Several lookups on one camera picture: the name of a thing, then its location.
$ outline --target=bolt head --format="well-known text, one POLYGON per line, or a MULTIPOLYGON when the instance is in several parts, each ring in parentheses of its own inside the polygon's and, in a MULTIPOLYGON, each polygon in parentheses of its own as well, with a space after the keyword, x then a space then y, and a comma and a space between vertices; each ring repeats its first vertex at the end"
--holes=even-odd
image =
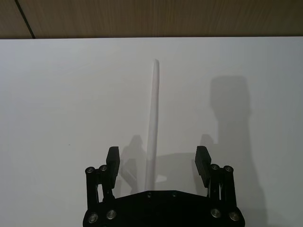
POLYGON ((100 167, 101 171, 106 171, 107 170, 107 165, 103 165, 100 167))
POLYGON ((93 213, 89 216, 89 223, 95 223, 98 220, 98 215, 93 213))
POLYGON ((212 169, 213 169, 213 170, 217 170, 217 169, 219 169, 219 166, 218 166, 218 165, 216 165, 216 164, 211 164, 211 167, 212 167, 212 169))
POLYGON ((117 212, 115 212, 114 210, 110 210, 106 214, 106 218, 109 220, 114 219, 116 216, 117 216, 117 212))
POLYGON ((94 170, 95 170, 94 167, 88 167, 85 171, 86 173, 91 174, 94 170))
POLYGON ((211 209, 210 213, 212 214, 212 216, 213 216, 214 218, 219 218, 219 217, 221 217, 221 212, 220 212, 218 209, 216 209, 216 208, 211 209))
POLYGON ((240 215, 237 212, 230 212, 228 215, 231 218, 231 220, 233 220, 233 221, 240 220, 240 215))
POLYGON ((233 168, 231 166, 225 166, 224 169, 227 171, 227 172, 232 172, 233 171, 233 168))

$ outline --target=white table surface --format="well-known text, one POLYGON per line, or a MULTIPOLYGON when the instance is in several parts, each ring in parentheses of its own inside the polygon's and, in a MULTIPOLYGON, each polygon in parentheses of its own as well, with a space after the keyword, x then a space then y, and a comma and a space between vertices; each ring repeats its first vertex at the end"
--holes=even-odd
POLYGON ((0 226, 82 226, 84 169, 119 146, 144 187, 160 62, 158 190, 205 195, 197 145, 234 167, 247 227, 301 227, 303 38, 0 40, 0 226))

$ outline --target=wooden wall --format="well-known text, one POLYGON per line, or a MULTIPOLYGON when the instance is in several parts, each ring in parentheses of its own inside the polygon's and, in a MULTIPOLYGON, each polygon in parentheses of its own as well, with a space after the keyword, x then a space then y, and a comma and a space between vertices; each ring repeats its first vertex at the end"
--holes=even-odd
POLYGON ((264 35, 303 35, 303 0, 0 0, 0 38, 264 35))

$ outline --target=white stick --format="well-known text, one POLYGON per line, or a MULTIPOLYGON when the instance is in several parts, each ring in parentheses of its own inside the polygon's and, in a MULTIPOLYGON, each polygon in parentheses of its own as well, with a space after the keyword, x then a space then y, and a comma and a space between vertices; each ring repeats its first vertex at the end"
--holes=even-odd
POLYGON ((158 114, 159 114, 159 80, 160 69, 159 61, 154 60, 153 76, 151 86, 151 112, 148 128, 147 149, 146 149, 146 173, 145 190, 154 190, 155 186, 155 167, 157 156, 157 135, 158 135, 158 114))

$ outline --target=screw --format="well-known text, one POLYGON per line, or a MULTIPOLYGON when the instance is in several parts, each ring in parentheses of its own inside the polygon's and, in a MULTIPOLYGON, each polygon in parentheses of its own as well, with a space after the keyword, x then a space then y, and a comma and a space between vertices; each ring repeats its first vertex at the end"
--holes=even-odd
POLYGON ((89 223, 95 223, 98 220, 98 215, 93 213, 89 216, 89 223))
POLYGON ((107 165, 103 165, 103 166, 101 166, 101 171, 105 171, 105 170, 107 170, 107 165))
POLYGON ((233 171, 233 168, 231 166, 224 166, 224 169, 227 171, 227 172, 232 172, 233 171))
POLYGON ((240 215, 237 212, 230 212, 228 215, 231 218, 231 220, 233 220, 233 221, 240 220, 240 215))
POLYGON ((218 165, 216 165, 216 164, 211 164, 211 167, 212 167, 212 169, 213 169, 213 170, 217 170, 217 169, 219 169, 219 166, 218 166, 218 165))
POLYGON ((212 216, 213 216, 214 218, 219 218, 219 217, 221 217, 221 212, 220 212, 218 209, 216 209, 216 208, 211 209, 210 213, 212 214, 212 216))
POLYGON ((106 214, 106 218, 109 220, 114 219, 116 216, 117 216, 117 213, 114 210, 110 210, 106 214))
POLYGON ((86 173, 91 174, 94 170, 95 170, 94 167, 88 167, 88 168, 86 169, 86 173))

